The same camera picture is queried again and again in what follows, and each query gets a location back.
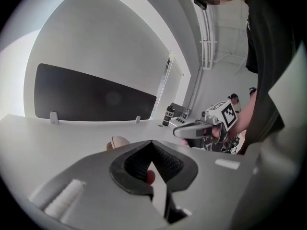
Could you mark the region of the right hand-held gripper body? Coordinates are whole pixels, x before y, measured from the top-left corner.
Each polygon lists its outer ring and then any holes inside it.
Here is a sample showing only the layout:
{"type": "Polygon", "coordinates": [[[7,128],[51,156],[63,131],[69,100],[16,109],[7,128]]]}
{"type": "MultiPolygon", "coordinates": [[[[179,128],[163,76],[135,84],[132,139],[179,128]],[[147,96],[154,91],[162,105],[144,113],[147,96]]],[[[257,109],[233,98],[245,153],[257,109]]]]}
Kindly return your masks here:
{"type": "Polygon", "coordinates": [[[201,122],[212,124],[213,126],[222,124],[224,130],[223,141],[216,140],[212,136],[212,128],[204,131],[202,138],[187,139],[188,145],[194,148],[205,149],[207,151],[230,153],[233,145],[227,142],[227,136],[230,129],[237,121],[237,113],[235,112],[230,100],[219,102],[212,107],[203,111],[200,118],[201,122]]]}

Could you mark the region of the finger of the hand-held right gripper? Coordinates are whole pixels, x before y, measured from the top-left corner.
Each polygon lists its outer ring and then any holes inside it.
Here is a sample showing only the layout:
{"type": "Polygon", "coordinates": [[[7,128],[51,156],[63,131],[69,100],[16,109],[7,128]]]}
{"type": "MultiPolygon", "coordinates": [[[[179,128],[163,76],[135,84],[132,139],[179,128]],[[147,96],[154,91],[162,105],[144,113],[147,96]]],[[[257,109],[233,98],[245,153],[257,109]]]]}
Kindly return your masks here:
{"type": "Polygon", "coordinates": [[[173,135],[177,138],[202,138],[204,131],[212,127],[212,124],[206,122],[186,123],[175,127],[173,129],[173,135]]]}

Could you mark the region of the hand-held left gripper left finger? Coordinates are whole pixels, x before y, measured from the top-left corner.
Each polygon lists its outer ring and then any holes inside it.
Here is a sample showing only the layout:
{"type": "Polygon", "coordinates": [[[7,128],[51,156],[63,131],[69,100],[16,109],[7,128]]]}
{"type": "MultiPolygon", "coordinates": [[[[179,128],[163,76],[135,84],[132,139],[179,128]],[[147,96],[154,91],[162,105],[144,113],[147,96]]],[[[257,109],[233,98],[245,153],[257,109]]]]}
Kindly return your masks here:
{"type": "Polygon", "coordinates": [[[168,225],[147,195],[132,195],[120,188],[109,172],[119,155],[143,142],[86,156],[45,184],[30,196],[30,201],[44,210],[73,180],[83,189],[57,223],[56,229],[69,230],[157,230],[168,225]]]}

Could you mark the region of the person's right hand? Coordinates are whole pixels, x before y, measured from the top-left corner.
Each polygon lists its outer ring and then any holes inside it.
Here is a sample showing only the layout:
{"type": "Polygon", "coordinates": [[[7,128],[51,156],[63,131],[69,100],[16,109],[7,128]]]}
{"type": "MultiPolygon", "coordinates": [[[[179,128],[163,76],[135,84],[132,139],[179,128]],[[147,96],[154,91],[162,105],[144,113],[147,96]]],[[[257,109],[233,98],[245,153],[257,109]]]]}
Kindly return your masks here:
{"type": "Polygon", "coordinates": [[[212,136],[219,141],[223,141],[224,139],[224,130],[223,125],[219,124],[212,127],[212,136]]]}

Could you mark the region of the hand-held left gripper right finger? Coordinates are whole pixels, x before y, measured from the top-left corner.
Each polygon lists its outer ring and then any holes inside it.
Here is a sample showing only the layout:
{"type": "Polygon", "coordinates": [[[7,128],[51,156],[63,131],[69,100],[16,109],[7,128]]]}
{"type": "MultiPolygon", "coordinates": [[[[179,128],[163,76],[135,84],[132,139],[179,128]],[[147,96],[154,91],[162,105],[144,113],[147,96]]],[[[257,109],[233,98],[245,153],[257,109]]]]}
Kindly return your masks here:
{"type": "Polygon", "coordinates": [[[191,215],[166,224],[162,229],[233,230],[233,217],[253,175],[256,153],[232,155],[166,141],[160,141],[160,144],[192,158],[198,166],[198,174],[190,186],[172,193],[176,206],[188,210],[191,215]]]}

